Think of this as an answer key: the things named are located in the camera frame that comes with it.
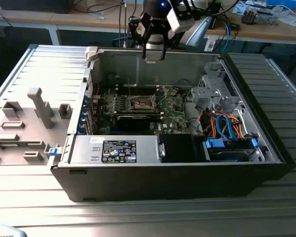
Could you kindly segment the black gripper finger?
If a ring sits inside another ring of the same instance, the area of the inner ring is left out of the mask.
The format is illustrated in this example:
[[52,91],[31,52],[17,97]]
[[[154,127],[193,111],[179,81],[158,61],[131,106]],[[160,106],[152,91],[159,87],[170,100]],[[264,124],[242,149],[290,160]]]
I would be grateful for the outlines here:
[[169,30],[169,27],[161,26],[161,45],[163,46],[161,60],[165,59],[167,49],[176,48],[185,34],[185,32],[174,33],[174,35],[171,38],[169,38]]
[[[137,27],[140,23],[143,25],[145,29],[143,36],[137,33]],[[140,17],[130,16],[128,21],[128,27],[131,32],[133,42],[143,47],[142,58],[145,59],[147,51],[147,42],[150,36],[152,35],[153,30],[153,23],[150,20],[150,15],[141,15]]]

